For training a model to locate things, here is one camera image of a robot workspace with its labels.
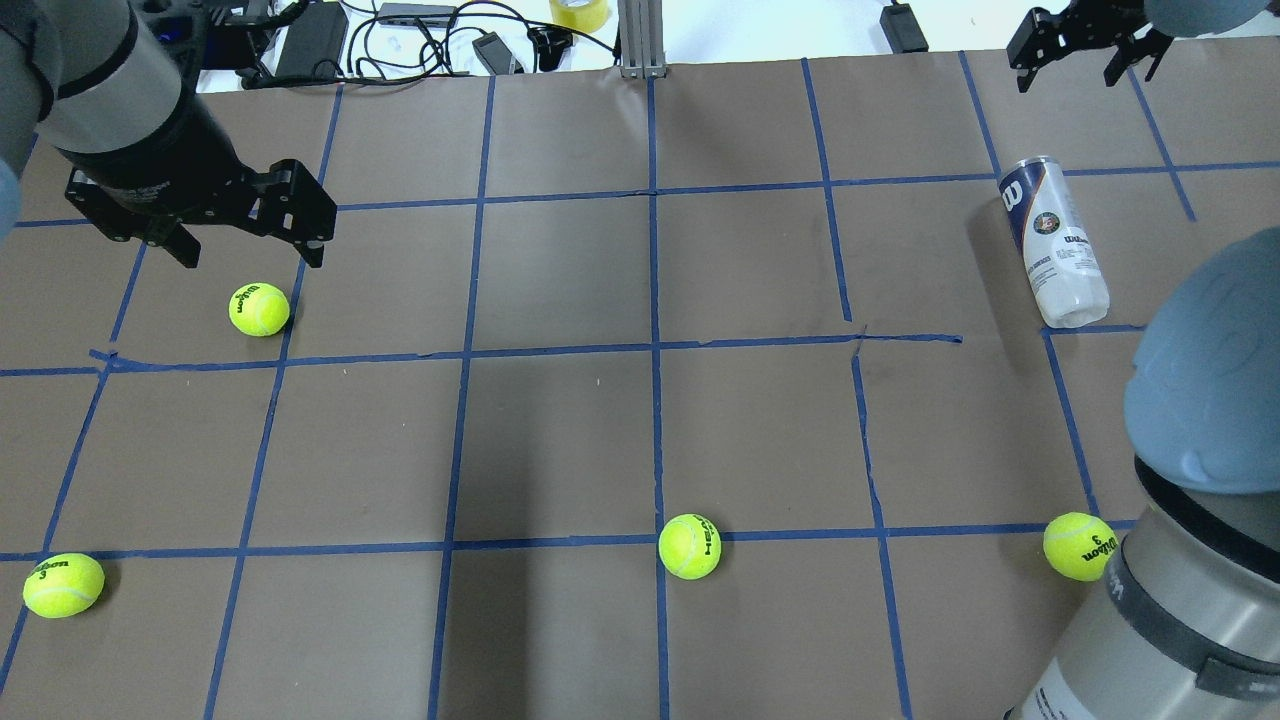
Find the cable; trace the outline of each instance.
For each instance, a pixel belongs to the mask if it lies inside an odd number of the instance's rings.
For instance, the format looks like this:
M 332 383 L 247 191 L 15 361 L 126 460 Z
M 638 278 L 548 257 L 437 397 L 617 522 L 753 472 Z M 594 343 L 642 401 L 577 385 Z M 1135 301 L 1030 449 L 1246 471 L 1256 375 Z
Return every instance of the cable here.
M 378 5 L 374 4 L 374 0 L 369 0 L 369 9 L 367 10 L 364 9 L 364 8 L 358 8 L 356 5 L 352 5 L 351 3 L 347 3 L 347 0 L 338 0 L 338 4 L 342 5 L 343 8 L 347 8 L 348 10 L 353 10 L 356 13 L 361 13 L 361 14 L 365 14 L 365 15 L 376 15 L 378 14 Z
M 413 14 L 413 15 L 380 15 L 379 14 L 380 8 L 375 4 L 375 0 L 370 0 L 370 9 L 367 9 L 367 10 L 364 9 L 364 8 L 355 6 L 355 5 L 349 4 L 349 3 L 347 3 L 346 0 L 338 0 L 338 1 L 343 6 L 346 6 L 346 8 L 351 9 L 351 10 L 355 10 L 355 12 L 358 12 L 358 13 L 362 13 L 362 14 L 372 15 L 372 17 L 370 17 L 367 19 L 361 20 L 360 24 L 356 26 L 355 31 L 352 31 L 351 37 L 347 41 L 346 69 L 343 69 L 343 65 L 339 64 L 338 59 L 324 58 L 324 59 L 316 61 L 316 64 L 312 67 L 312 74 L 311 76 L 271 76 L 271 73 L 265 67 L 262 67 L 261 63 L 259 63 L 257 67 L 255 68 L 255 70 L 257 70 L 256 74 L 244 78 L 244 87 L 252 87 L 252 88 L 262 88 L 262 87 L 302 87 L 302 86 L 316 86 L 316 85 L 333 85 L 333 83 L 339 83 L 339 82 L 340 83 L 349 83 L 349 85 L 369 85 L 369 86 L 398 86 L 398 85 L 408 85 L 408 83 L 419 82 L 419 81 L 426 79 L 428 77 L 445 77 L 445 76 L 456 77 L 456 76 L 458 76 L 458 73 L 456 73 L 453 70 L 452 54 L 451 54 L 451 42 L 453 40 L 453 35 L 458 33 L 458 32 L 467 31 L 467 29 L 476 31 L 476 32 L 480 32 L 480 33 L 486 32 L 484 28 L 475 27 L 475 26 L 462 26 L 462 27 L 460 27 L 457 24 L 458 18 L 494 18 L 494 19 L 516 20 L 516 22 L 520 22 L 521 24 L 525 26 L 526 35 L 527 35 L 527 31 L 530 31 L 532 28 L 556 28 L 556 29 L 562 29 L 564 32 L 570 32 L 572 35 L 577 35 L 577 36 L 585 37 L 589 41 L 594 42 L 595 45 L 603 47 L 604 50 L 608 50 L 611 53 L 613 51 L 612 46 L 602 42 L 600 40 L 598 40 L 596 37 L 591 36 L 590 33 L 581 32 L 581 31 L 571 28 L 571 27 L 559 26 L 559 24 L 556 24 L 556 23 L 547 23 L 547 22 L 541 22 L 541 20 L 530 20 L 530 19 L 525 18 L 524 15 L 521 15 L 517 10 L 515 10 L 509 5 L 506 5 L 506 4 L 495 1 L 495 0 L 472 0 L 470 3 L 465 3 L 465 4 L 454 8 L 453 12 L 451 12 L 451 13 L 438 13 L 438 14 L 431 14 L 431 15 L 422 15 L 422 14 Z M 294 3 L 294 5 L 291 5 L 289 8 L 287 8 L 278 17 L 284 17 L 287 13 L 294 13 L 294 8 L 305 6 L 308 3 L 310 3 L 310 0 L 297 0 L 297 3 Z M 493 5 L 495 8 L 499 8 L 502 10 L 508 12 L 509 14 L 474 13 L 474 12 L 466 12 L 465 10 L 465 8 L 470 8 L 472 5 Z M 439 40 L 435 38 L 435 36 L 430 31 L 430 27 L 426 26 L 426 23 L 424 22 L 425 18 L 436 18 L 436 19 L 439 19 L 439 18 L 447 18 L 447 29 L 445 29 L 444 42 L 440 42 Z M 419 49 L 419 64 L 416 64 L 416 65 L 410 65 L 410 64 L 404 64 L 404 63 L 394 63 L 394 61 L 390 61 L 390 60 L 384 60 L 384 59 L 374 58 L 372 54 L 371 54 L 371 51 L 370 51 L 370 47 L 369 47 L 369 36 L 372 32 L 372 27 L 378 22 L 380 22 L 380 20 L 396 20 L 396 19 L 413 20 L 413 23 L 419 27 L 419 29 L 424 35 L 425 42 L 424 42 L 422 47 Z M 360 33 L 362 31 L 364 31 L 364 37 L 361 38 Z M 362 40 L 362 47 L 365 50 L 365 54 L 362 56 L 360 56 L 360 58 L 353 58 L 357 40 Z M 431 67 L 428 67 L 428 63 L 430 63 L 430 60 L 433 58 L 435 59 L 435 63 L 431 64 Z M 374 69 L 378 72 L 376 77 L 367 77 L 367 76 L 365 76 L 362 73 L 365 63 L 371 64 L 374 67 Z M 316 77 L 315 76 L 315 72 L 320 68 L 320 65 L 324 65 L 324 64 L 333 65 L 333 68 L 335 69 L 335 77 L 329 78 L 329 77 Z M 536 65 L 538 65 L 538 63 L 536 63 L 536 51 L 535 51 L 534 72 L 536 72 Z M 383 70 L 383 67 L 401 68 L 401 69 L 415 69 L 416 68 L 416 69 L 421 69 L 422 72 L 419 73 L 419 74 L 416 74 L 416 76 L 407 76 L 407 77 L 402 77 L 402 78 L 389 78 L 389 77 L 387 77 L 387 73 Z
M 268 18 L 265 20 L 260 22 L 260 23 L 228 22 L 228 24 L 236 26 L 237 29 L 276 29 L 276 28 L 282 28 L 282 27 L 293 24 L 293 20 L 298 19 L 298 17 L 302 15 L 302 13 L 307 9 L 307 5 L 310 5 L 311 3 L 312 3 L 312 0 L 294 0 L 294 3 L 292 5 L 289 5 L 288 8 L 285 8 L 284 10 L 282 10 L 282 12 L 274 14 L 274 15 L 268 15 Z

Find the tape roll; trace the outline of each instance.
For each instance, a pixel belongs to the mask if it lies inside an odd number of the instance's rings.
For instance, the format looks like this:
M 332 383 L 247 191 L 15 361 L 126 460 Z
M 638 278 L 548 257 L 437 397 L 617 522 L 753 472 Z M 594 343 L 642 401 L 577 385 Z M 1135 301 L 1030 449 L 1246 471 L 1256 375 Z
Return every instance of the tape roll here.
M 609 19 L 607 0 L 550 0 L 552 22 L 580 32 L 595 32 Z

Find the tennis ball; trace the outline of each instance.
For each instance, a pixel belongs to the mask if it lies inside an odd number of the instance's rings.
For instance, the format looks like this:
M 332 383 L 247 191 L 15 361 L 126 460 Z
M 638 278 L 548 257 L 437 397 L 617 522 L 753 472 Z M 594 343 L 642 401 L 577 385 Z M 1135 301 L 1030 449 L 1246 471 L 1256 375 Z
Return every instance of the tennis ball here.
M 1084 512 L 1059 515 L 1044 528 L 1044 557 L 1073 580 L 1092 583 L 1101 578 L 1107 559 L 1117 547 L 1115 532 Z
M 658 536 L 658 557 L 682 580 L 696 580 L 714 570 L 719 553 L 719 530 L 701 515 L 672 518 Z
M 36 565 L 27 575 L 22 601 L 41 618 L 69 618 L 93 605 L 105 580 L 97 560 L 79 552 L 64 552 Z
M 289 299 L 274 284 L 248 283 L 232 295 L 227 314 L 239 332 L 266 337 L 280 332 L 288 322 Z

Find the white floor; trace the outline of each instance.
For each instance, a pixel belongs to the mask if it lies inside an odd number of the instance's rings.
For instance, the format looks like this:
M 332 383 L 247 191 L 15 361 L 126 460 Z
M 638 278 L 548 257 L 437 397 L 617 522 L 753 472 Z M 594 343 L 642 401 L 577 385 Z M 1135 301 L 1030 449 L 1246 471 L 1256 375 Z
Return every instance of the white floor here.
M 370 6 L 381 0 L 348 0 L 352 5 Z M 594 35 L 608 45 L 617 29 L 617 0 L 608 0 L 609 19 Z M 549 0 L 507 0 L 506 3 L 529 19 L 550 20 Z M 836 55 L 877 55 L 890 53 L 879 27 L 882 8 L 888 0 L 664 0 L 663 42 L 668 63 L 733 63 L 782 60 L 795 58 L 827 58 Z M 1065 8 L 1068 0 L 911 0 L 920 29 L 931 50 L 993 50 L 1009 42 L 1027 10 L 1043 5 L 1052 12 Z M 502 12 L 477 4 L 475 12 Z M 370 15 L 348 10 L 353 32 Z M 532 65 L 532 51 L 524 36 L 524 26 L 513 20 L 472 18 L 465 24 L 480 26 L 503 36 L 508 47 L 526 68 Z M 1280 35 L 1280 18 L 1263 13 L 1248 23 L 1224 33 L 1226 36 Z M 460 33 L 452 44 L 454 69 L 486 74 L 471 50 L 475 32 Z M 274 65 L 273 49 L 268 56 Z M 370 35 L 371 54 L 392 61 L 416 61 L 422 36 L 411 28 L 374 26 Z M 566 55 L 561 69 L 607 68 L 613 63 L 609 53 L 589 42 L 579 44 Z M 388 69 L 389 76 L 394 70 Z M 233 73 L 205 73 L 202 92 L 238 90 Z

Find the blue tape line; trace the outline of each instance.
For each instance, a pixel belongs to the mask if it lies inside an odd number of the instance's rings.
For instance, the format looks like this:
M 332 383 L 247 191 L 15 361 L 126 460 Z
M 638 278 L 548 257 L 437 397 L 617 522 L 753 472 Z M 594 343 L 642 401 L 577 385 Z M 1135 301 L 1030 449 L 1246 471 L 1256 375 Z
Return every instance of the blue tape line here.
M 1206 170 L 1274 170 L 1280 168 L 1280 160 L 1262 163 L 1210 163 L 1206 165 L 1174 165 L 1180 173 L 1203 173 Z
M 1062 378 L 1062 368 L 1057 361 L 1057 350 L 1053 348 L 1053 336 L 1047 332 L 1042 332 L 1041 336 L 1044 338 L 1044 352 L 1048 355 L 1048 366 L 1053 372 L 1053 384 L 1057 386 L 1057 400 L 1062 405 L 1062 416 L 1066 419 L 1066 432 L 1071 437 L 1075 465 L 1080 470 L 1084 500 L 1089 505 L 1089 515 L 1100 515 L 1098 498 L 1093 495 L 1093 479 L 1089 478 L 1089 465 L 1084 460 L 1084 445 L 1080 443 L 1080 432 L 1075 427 L 1075 414 L 1071 411 L 1071 398 L 1068 396 L 1066 380 Z
M 342 113 L 342 86 L 333 94 L 333 110 L 329 111 L 329 129 L 324 137 L 324 151 L 320 154 L 320 170 L 316 173 L 316 182 L 324 184 L 329 176 L 329 155 L 333 152 L 333 136 L 338 132 L 338 115 Z
M 449 468 L 449 500 L 444 516 L 444 548 L 440 557 L 440 585 L 435 602 L 435 638 L 431 647 L 431 683 L 426 716 L 435 720 L 440 706 L 440 676 L 444 662 L 444 632 L 453 577 L 453 541 L 458 524 L 458 486 L 462 477 L 462 445 L 467 419 L 467 393 L 471 384 L 471 347 L 475 342 L 476 297 L 480 292 L 480 245 L 484 236 L 485 188 L 489 182 L 489 145 L 493 136 L 493 96 L 495 78 L 489 77 L 484 109 L 484 135 L 480 142 L 480 181 L 476 186 L 475 233 L 471 238 L 471 287 L 467 292 L 467 324 L 462 342 L 462 373 L 458 379 L 458 413 L 453 425 L 453 461 Z
M 142 260 L 147 256 L 147 243 L 138 243 L 138 252 L 133 258 L 133 269 L 129 270 L 129 282 L 124 286 L 124 297 L 120 299 L 120 307 L 115 311 L 115 324 L 111 325 L 109 342 L 120 340 L 120 328 L 124 327 L 124 314 L 129 310 L 129 301 L 133 300 L 133 287 L 138 283 L 138 273 L 142 272 Z
M 289 306 L 298 306 L 298 296 L 302 293 L 302 281 L 307 264 L 298 259 L 297 274 L 293 278 L 293 292 Z M 266 405 L 266 419 L 262 421 L 262 441 L 257 446 L 257 459 L 253 461 L 253 478 L 250 483 L 248 502 L 244 507 L 244 523 L 241 525 L 239 547 L 248 547 L 250 533 L 253 530 L 253 516 L 257 514 L 257 493 L 262 487 L 262 471 L 266 469 L 266 452 L 271 445 L 271 429 L 275 428 L 275 411 L 280 404 L 280 391 L 284 389 L 284 372 L 288 368 L 285 360 L 289 357 L 289 341 L 293 337 L 293 324 L 284 328 L 284 337 L 280 338 L 280 355 L 275 361 L 275 379 L 271 383 L 271 400 Z
M 900 342 L 947 342 L 960 345 L 964 336 L 957 334 L 827 334 L 827 336 L 800 336 L 800 337 L 762 337 L 762 338 L 730 338 L 730 340 L 680 340 L 663 342 L 663 350 L 700 350 L 708 347 L 774 347 L 780 345 L 840 345 L 863 340 L 872 341 L 900 341 Z
M 814 539 L 870 539 L 881 537 L 876 528 L 814 528 L 809 530 L 731 530 L 721 533 L 724 542 L 772 542 Z
M 982 99 L 978 97 L 978 85 L 973 82 L 973 70 L 969 68 L 969 55 L 960 51 L 960 69 L 964 70 L 964 82 L 969 86 L 969 100 L 973 101 L 973 111 L 978 115 L 978 129 L 982 131 L 982 142 L 987 146 L 987 158 L 991 159 L 991 173 L 1000 178 L 1000 156 L 996 155 L 996 143 L 991 140 L 991 127 L 987 124 L 987 114 L 982 111 Z
M 302 281 L 307 264 L 300 258 L 297 272 L 293 275 L 293 290 L 289 293 L 289 306 L 298 306 L 298 297 L 302 293 Z M 262 420 L 262 439 L 257 446 L 257 459 L 253 461 L 253 477 L 250 479 L 248 500 L 244 502 L 244 521 L 241 524 L 241 537 L 236 557 L 236 568 L 232 571 L 232 587 L 227 596 L 227 610 L 223 612 L 223 629 L 218 635 L 218 652 L 214 655 L 214 671 L 209 679 L 209 694 L 205 698 L 205 720 L 212 720 L 214 708 L 218 705 L 218 685 L 221 683 L 223 662 L 227 659 L 227 644 L 230 642 L 232 623 L 236 620 L 236 605 L 239 598 L 241 578 L 244 574 L 244 550 L 248 547 L 250 536 L 253 532 L 253 518 L 257 514 L 257 496 L 262 487 L 262 470 L 266 468 L 266 454 L 271 443 L 271 429 L 275 427 L 275 410 L 280 402 L 280 389 L 284 387 L 285 360 L 289 357 L 289 342 L 293 338 L 293 323 L 284 327 L 280 338 L 280 354 L 275 360 L 275 379 L 271 382 L 271 398 L 266 405 L 266 416 Z
M 396 210 L 401 208 L 442 208 L 452 205 L 475 205 L 474 197 L 448 197 L 444 200 L 392 200 L 388 202 L 351 202 L 338 205 L 339 213 L 358 213 L 361 210 Z
M 863 442 L 863 461 L 867 464 L 867 491 L 872 501 L 872 518 L 876 523 L 877 546 L 879 550 L 881 584 L 884 588 L 884 610 L 888 618 L 890 644 L 893 648 L 893 673 L 897 675 L 897 701 L 902 716 L 911 720 L 911 689 L 906 680 L 906 657 L 902 650 L 902 632 L 897 616 L 897 592 L 893 588 L 893 566 L 888 555 L 888 533 L 884 528 L 884 507 L 876 489 L 876 473 L 872 470 L 872 446 L 867 425 L 867 392 L 863 387 L 863 361 L 856 354 L 850 361 L 854 375 L 854 397 L 858 402 L 858 430 Z
M 294 544 L 246 547 L 246 557 L 305 557 L 321 555 L 394 555 L 404 552 L 440 552 L 444 542 L 380 542 L 349 544 Z
M 63 483 L 58 488 L 58 498 L 54 501 L 54 512 L 49 518 L 49 525 L 45 529 L 45 541 L 41 543 L 41 551 L 47 552 L 54 544 L 54 533 L 58 530 L 58 520 L 63 515 L 63 505 L 67 502 L 67 493 L 72 489 L 72 479 L 76 477 L 76 466 L 79 464 L 81 452 L 84 450 L 84 438 L 88 436 L 88 428 L 93 424 L 93 415 L 97 414 L 97 404 L 102 400 L 102 391 L 106 389 L 106 379 L 110 377 L 110 369 L 104 369 L 97 375 L 97 387 L 93 388 L 93 398 L 90 400 L 88 410 L 84 411 L 84 421 L 81 423 L 79 434 L 76 437 L 76 445 L 72 447 L 70 460 L 67 461 L 67 471 L 63 473 Z
M 462 351 L 392 352 L 387 355 L 330 355 L 316 357 L 289 357 L 285 365 L 358 365 L 367 363 L 417 363 L 420 360 L 461 360 Z
M 658 536 L 652 533 L 631 536 L 567 536 L 554 538 L 507 538 L 488 541 L 454 541 L 454 552 L 493 550 L 531 550 L 539 547 L 602 547 L 618 544 L 653 544 Z
M 919 184 L 919 183 L 934 183 L 934 182 L 972 182 L 972 181 L 991 182 L 993 179 L 996 179 L 996 176 L 989 173 L 960 173 L 954 176 L 913 176 L 913 177 L 900 177 L 900 178 L 837 179 L 837 181 L 831 181 L 831 184 L 836 187 L 863 187 L 872 184 Z
M 1157 176 L 1167 173 L 1169 168 L 1102 168 L 1087 170 L 1062 170 L 1066 177 L 1097 177 L 1097 176 Z
M 1132 529 L 1137 519 L 1107 520 L 1115 529 Z M 975 525 L 904 525 L 876 528 L 809 528 L 783 530 L 726 530 L 724 542 L 790 542 L 815 539 L 872 539 L 881 534 L 891 538 L 927 538 L 957 536 L 1012 536 L 1044 532 L 1047 523 L 1000 523 Z M 621 536 L 562 536 L 538 538 L 497 538 L 483 541 L 456 541 L 454 552 L 485 552 L 495 550 L 524 550 L 544 547 L 600 547 L 636 546 L 657 542 L 654 533 Z M 282 544 L 248 547 L 159 547 L 132 550 L 68 548 L 99 560 L 173 560 L 189 557 L 293 557 L 325 555 L 392 555 L 404 552 L 442 552 L 444 541 L 411 541 L 344 544 Z M 36 562 L 50 551 L 0 552 L 0 562 Z
M 649 135 L 649 340 L 653 382 L 653 528 L 662 533 L 667 510 L 662 492 L 662 313 L 658 255 L 658 100 L 653 78 L 645 79 Z M 667 642 L 667 571 L 654 552 L 654 600 L 658 633 L 658 717 L 671 720 L 671 665 Z
M 558 192 L 552 195 L 503 195 L 498 197 L 485 197 L 489 204 L 511 202 L 558 202 L 561 200 L 616 200 L 618 197 L 646 196 L 644 190 L 604 190 L 599 192 Z
M 932 538 L 954 536 L 1014 536 L 1023 533 L 1043 533 L 1048 523 L 1006 523 L 997 525 L 920 525 L 886 528 L 891 538 Z
M 1048 334 L 1108 334 L 1108 333 L 1140 333 L 1147 325 L 1084 325 L 1080 328 L 1044 328 Z
M 138 360 L 129 360 L 125 357 L 105 357 L 97 351 L 90 351 L 91 355 L 99 360 L 109 360 L 111 363 L 113 373 L 134 374 L 134 373 L 228 373 L 236 370 L 262 370 L 266 368 L 275 368 L 280 363 L 278 360 L 251 360 L 244 363 L 174 363 L 174 364 L 157 364 L 157 363 L 141 363 Z
M 18 620 L 13 624 L 13 633 L 9 634 L 9 648 L 4 653 L 4 664 L 0 665 L 0 694 L 9 682 L 9 670 L 13 667 L 13 657 L 18 653 L 18 641 L 22 639 L 22 629 L 27 625 L 27 606 L 18 610 Z
M 236 603 L 239 600 L 239 583 L 244 574 L 244 556 L 236 559 L 232 571 L 232 587 L 227 593 L 227 610 L 223 611 L 223 628 L 218 633 L 218 652 L 214 653 L 214 671 L 209 678 L 209 692 L 205 694 L 204 720 L 214 720 L 214 707 L 218 705 L 218 685 L 223 682 L 223 665 L 227 661 L 227 646 L 232 639 L 232 620 L 236 619 Z
M 804 90 L 809 96 L 809 115 L 813 118 L 813 135 L 818 140 L 818 165 L 822 168 L 822 192 L 827 200 L 827 232 L 831 234 L 831 252 L 836 260 L 836 286 L 840 292 L 840 311 L 845 315 L 845 322 L 851 323 L 854 322 L 854 315 L 849 307 L 845 254 L 840 249 L 840 225 L 836 223 L 836 199 L 831 191 L 831 164 L 827 159 L 827 140 L 822 133 L 822 115 L 818 113 L 818 94 L 813 87 L 813 72 L 809 69 L 809 58 L 800 59 L 800 69 L 804 72 Z
M 13 224 L 15 228 L 54 228 L 64 225 L 87 225 L 88 220 L 84 218 L 67 218 L 61 220 L 18 220 Z
M 475 350 L 472 357 L 531 357 L 543 355 L 589 355 L 602 352 L 648 352 L 649 343 L 631 342 L 620 345 L 564 345 L 557 347 L 520 347 L 512 350 Z
M 763 182 L 754 184 L 708 184 L 694 187 L 653 187 L 653 195 L 712 195 L 718 192 L 768 192 L 771 190 L 815 190 L 822 187 L 822 181 L 801 182 Z
M 1165 146 L 1165 137 L 1160 135 L 1160 126 L 1156 124 L 1156 115 L 1151 111 L 1151 105 L 1147 104 L 1147 94 L 1142 91 L 1142 83 L 1138 82 L 1138 76 L 1133 74 L 1133 68 L 1125 70 L 1125 74 L 1129 76 L 1129 83 L 1133 85 L 1133 91 L 1138 96 L 1138 104 L 1142 105 L 1142 114 L 1147 117 L 1147 126 L 1151 127 L 1151 135 L 1156 138 L 1156 147 L 1160 149 L 1160 156 L 1165 160 L 1165 169 L 1169 172 L 1169 179 L 1174 181 L 1174 190 L 1178 191 L 1178 200 L 1183 204 L 1187 219 L 1194 223 L 1196 210 L 1192 210 L 1192 201 L 1187 197 L 1187 191 L 1183 190 L 1183 181 L 1178 177 L 1178 169 L 1174 167 L 1174 159 L 1169 155 L 1169 147 Z
M 0 378 L 35 378 L 46 375 L 96 375 L 97 368 L 15 368 L 0 370 Z
M 1134 332 L 1130 325 L 1102 325 L 1096 329 L 1082 329 L 1080 332 Z M 838 345 L 856 341 L 879 342 L 946 342 L 959 345 L 964 342 L 964 336 L 946 333 L 916 333 L 916 334 L 867 334 L 845 333 L 831 336 L 799 336 L 799 337 L 762 337 L 762 338 L 724 338 L 724 340 L 678 340 L 659 342 L 660 350 L 700 350 L 717 347 L 774 347 L 795 345 Z M 513 347 L 495 350 L 472 350 L 470 354 L 448 350 L 439 352 L 390 352 L 387 355 L 330 355 L 310 357 L 288 357 L 284 365 L 288 368 L 303 365 L 356 365 L 370 363 L 417 363 L 422 360 L 461 360 L 463 356 L 475 359 L 494 357 L 539 357 L 554 355 L 595 355 L 611 352 L 652 352 L 653 343 L 616 343 L 616 345 L 563 345 L 550 347 Z M 111 364 L 113 373 L 216 373 L 236 370 L 261 370 L 275 368 L 278 360 L 248 360 L 238 363 L 145 363 L 120 357 L 115 352 L 90 350 L 90 356 Z M 5 375 L 81 375 L 95 374 L 95 368 L 32 368 L 0 370 L 0 377 Z

